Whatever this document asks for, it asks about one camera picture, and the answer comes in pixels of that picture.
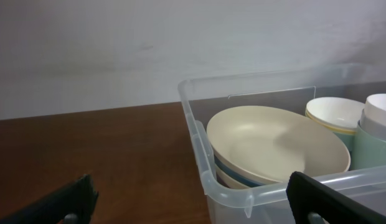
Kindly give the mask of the mint green small bowl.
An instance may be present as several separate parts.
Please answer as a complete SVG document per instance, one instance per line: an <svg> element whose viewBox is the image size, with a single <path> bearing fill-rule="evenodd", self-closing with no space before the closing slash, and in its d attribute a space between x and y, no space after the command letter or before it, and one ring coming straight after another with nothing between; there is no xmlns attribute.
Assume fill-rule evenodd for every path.
<svg viewBox="0 0 386 224"><path fill-rule="evenodd" d="M344 134L338 132L334 132L334 134L345 144L348 151L351 153L354 148L355 134Z"/></svg>

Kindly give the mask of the mint green cup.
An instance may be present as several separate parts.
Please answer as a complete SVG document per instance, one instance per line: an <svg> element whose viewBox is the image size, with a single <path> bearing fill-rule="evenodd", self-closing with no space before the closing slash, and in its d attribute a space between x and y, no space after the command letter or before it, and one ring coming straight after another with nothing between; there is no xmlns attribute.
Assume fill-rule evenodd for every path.
<svg viewBox="0 0 386 224"><path fill-rule="evenodd" d="M386 141L364 131L358 123L351 153L351 169L386 166Z"/></svg>

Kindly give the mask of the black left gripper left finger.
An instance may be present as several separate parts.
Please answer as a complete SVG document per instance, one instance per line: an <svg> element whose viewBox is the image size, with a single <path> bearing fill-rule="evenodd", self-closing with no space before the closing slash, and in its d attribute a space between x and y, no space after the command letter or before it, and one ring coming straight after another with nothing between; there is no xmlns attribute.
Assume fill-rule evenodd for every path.
<svg viewBox="0 0 386 224"><path fill-rule="evenodd" d="M0 219L0 224L91 222L98 200L90 175L85 174L34 203Z"/></svg>

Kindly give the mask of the yellow small bowl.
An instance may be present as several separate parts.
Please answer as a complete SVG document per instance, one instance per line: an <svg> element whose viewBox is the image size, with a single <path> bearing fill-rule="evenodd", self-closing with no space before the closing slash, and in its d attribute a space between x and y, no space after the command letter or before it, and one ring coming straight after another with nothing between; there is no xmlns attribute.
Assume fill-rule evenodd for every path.
<svg viewBox="0 0 386 224"><path fill-rule="evenodd" d="M332 132L335 132L335 133L339 133L339 134L348 134L348 135L354 135L356 133L356 128L354 128L353 130L351 129L341 129L341 128L337 128L337 127L334 127L334 126L331 126L331 125L328 125L326 123L322 123L321 121L318 121L316 118L314 118L310 113L308 113L307 111L305 111L305 117L313 120L314 122L320 124L321 126L324 126L325 128L331 130Z"/></svg>

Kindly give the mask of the white small bowl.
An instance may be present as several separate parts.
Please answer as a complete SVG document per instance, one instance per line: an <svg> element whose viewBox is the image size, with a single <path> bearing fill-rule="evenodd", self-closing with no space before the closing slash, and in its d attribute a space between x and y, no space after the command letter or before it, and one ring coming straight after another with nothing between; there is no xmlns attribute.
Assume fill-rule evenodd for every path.
<svg viewBox="0 0 386 224"><path fill-rule="evenodd" d="M321 97L310 100L306 111L322 123L341 128L357 127L365 104L338 97Z"/></svg>

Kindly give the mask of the beige large bowl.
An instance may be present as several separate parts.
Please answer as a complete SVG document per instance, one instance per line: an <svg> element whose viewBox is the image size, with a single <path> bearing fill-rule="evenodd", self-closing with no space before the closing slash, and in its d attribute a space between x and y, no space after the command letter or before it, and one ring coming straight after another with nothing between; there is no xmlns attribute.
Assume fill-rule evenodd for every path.
<svg viewBox="0 0 386 224"><path fill-rule="evenodd" d="M224 183L225 186L231 189L247 189L248 186L238 182L237 180L231 178L224 171L222 171L219 167L215 167L215 171L217 174L217 179L219 182Z"/></svg>
<svg viewBox="0 0 386 224"><path fill-rule="evenodd" d="M303 115L267 106L238 106L214 115L206 127L214 155L238 174L263 183L295 172L310 177L349 170L351 155L330 130Z"/></svg>

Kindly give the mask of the cream white cup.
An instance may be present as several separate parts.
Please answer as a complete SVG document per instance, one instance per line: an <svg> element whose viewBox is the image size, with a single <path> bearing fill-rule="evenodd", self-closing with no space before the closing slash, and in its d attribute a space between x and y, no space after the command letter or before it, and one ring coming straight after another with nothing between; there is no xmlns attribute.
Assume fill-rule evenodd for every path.
<svg viewBox="0 0 386 224"><path fill-rule="evenodd" d="M364 113L369 119L386 126L386 93L368 96Z"/></svg>

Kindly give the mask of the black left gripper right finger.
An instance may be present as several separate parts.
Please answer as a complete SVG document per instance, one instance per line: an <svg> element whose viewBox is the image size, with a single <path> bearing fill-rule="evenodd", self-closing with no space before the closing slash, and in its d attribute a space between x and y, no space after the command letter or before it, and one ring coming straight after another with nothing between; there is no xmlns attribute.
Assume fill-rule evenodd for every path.
<svg viewBox="0 0 386 224"><path fill-rule="evenodd" d="M310 223L386 224L386 216L346 197L302 172L290 175L286 194L294 220Z"/></svg>

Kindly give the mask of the dark blue large bowl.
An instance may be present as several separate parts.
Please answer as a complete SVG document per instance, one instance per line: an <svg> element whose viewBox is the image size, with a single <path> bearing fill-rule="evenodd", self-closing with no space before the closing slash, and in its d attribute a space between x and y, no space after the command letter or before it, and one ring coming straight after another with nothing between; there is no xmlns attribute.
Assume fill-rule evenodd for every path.
<svg viewBox="0 0 386 224"><path fill-rule="evenodd" d="M221 171L223 171L229 177L231 177L232 179L236 180L237 182L239 182L243 185L246 185L248 187L258 187L258 186L263 185L263 183L255 182L255 181L250 180L250 179L238 174L237 172L233 171L232 169L227 167L225 164L223 164L220 161L220 159L218 159L216 156L214 157L214 162Z"/></svg>

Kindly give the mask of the grey cup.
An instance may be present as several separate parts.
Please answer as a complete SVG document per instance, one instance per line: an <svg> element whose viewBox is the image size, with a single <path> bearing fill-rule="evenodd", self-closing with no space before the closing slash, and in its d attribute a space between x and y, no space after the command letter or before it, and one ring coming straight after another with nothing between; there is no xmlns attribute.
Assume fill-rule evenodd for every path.
<svg viewBox="0 0 386 224"><path fill-rule="evenodd" d="M366 117L364 110L362 110L359 126L369 135L386 141L386 126Z"/></svg>

